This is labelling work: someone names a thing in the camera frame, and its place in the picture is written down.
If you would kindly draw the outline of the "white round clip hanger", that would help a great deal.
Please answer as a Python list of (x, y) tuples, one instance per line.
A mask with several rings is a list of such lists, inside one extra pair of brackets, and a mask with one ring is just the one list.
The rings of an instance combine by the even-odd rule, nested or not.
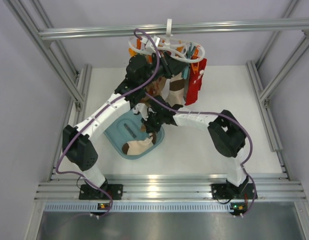
[[(172, 19), (171, 18), (167, 19), (165, 35), (151, 36), (151, 37), (158, 36), (159, 38), (161, 38), (161, 41), (156, 49), (159, 52), (167, 51), (174, 59), (188, 64), (200, 62), (203, 58), (205, 58), (206, 51), (203, 48), (203, 46), (201, 46), (199, 43), (173, 38), (172, 25), (173, 25)], [(132, 36), (128, 39), (128, 45), (129, 45), (128, 52), (131, 57), (135, 55), (143, 55), (147, 58), (150, 58), (152, 54), (155, 53), (145, 51), (145, 44), (141, 42), (142, 37), (145, 36), (138, 36), (138, 37)], [(186, 57), (186, 52), (188, 50), (189, 45), (197, 47), (191, 59), (187, 59)]]

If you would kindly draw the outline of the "orange clothes peg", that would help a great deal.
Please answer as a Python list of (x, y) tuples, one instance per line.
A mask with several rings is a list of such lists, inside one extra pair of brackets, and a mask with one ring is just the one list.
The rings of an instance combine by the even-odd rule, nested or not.
[(195, 62), (195, 63), (190, 64), (190, 73), (192, 75), (197, 75), (199, 73), (199, 70), (200, 70), (200, 63), (199, 62)]

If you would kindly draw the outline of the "argyle beige orange sock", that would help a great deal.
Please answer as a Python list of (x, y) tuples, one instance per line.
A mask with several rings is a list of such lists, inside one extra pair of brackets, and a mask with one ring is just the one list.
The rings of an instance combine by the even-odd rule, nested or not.
[(148, 84), (144, 90), (152, 97), (162, 96), (162, 91), (166, 85), (167, 79), (165, 77), (159, 77)]

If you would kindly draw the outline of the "cream brown sock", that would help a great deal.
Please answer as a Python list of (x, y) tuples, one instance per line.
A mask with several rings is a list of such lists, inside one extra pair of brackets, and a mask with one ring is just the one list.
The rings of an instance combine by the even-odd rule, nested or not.
[(166, 98), (166, 102), (170, 106), (183, 105), (185, 94), (185, 79), (182, 74), (178, 74), (170, 79), (169, 92)]

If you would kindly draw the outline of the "red sock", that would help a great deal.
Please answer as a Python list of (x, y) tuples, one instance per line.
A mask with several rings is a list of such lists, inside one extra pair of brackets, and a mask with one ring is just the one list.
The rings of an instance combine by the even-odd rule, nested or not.
[(207, 65), (207, 59), (203, 58), (199, 61), (199, 73), (197, 75), (191, 74), (191, 67), (189, 70), (188, 89), (186, 92), (185, 105), (189, 106), (194, 104), (199, 97), (199, 91), (202, 87), (203, 76)]

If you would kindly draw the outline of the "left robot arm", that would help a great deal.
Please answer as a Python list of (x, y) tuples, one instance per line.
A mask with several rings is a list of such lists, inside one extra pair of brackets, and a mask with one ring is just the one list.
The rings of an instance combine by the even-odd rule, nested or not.
[(94, 142), (119, 117), (135, 107), (146, 96), (145, 87), (160, 77), (171, 78), (187, 66), (167, 52), (152, 54), (152, 63), (143, 55), (130, 58), (125, 79), (108, 101), (76, 126), (67, 125), (62, 132), (62, 157), (79, 168), (78, 175), (90, 186), (97, 199), (106, 196), (106, 178), (96, 166), (98, 154)]

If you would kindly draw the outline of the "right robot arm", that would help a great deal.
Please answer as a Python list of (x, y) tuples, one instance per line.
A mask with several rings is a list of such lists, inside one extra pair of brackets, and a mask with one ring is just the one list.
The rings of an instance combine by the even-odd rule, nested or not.
[(156, 96), (150, 99), (150, 107), (142, 123), (147, 133), (158, 132), (163, 124), (208, 132), (216, 151), (227, 158), (226, 182), (211, 187), (213, 198), (232, 200), (246, 193), (249, 176), (244, 170), (244, 163), (252, 155), (252, 140), (230, 111), (190, 111), (179, 104), (170, 106), (162, 97)]

